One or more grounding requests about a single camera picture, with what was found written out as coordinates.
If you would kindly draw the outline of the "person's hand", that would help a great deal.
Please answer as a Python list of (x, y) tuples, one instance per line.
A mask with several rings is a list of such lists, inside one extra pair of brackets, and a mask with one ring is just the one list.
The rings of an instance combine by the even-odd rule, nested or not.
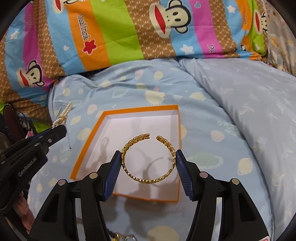
[(20, 193), (18, 196), (15, 204), (14, 210), (20, 217), (24, 228), (26, 229), (27, 233), (30, 233), (33, 223), (35, 221), (34, 215), (29, 209), (29, 205), (27, 200), (23, 196), (23, 192)]

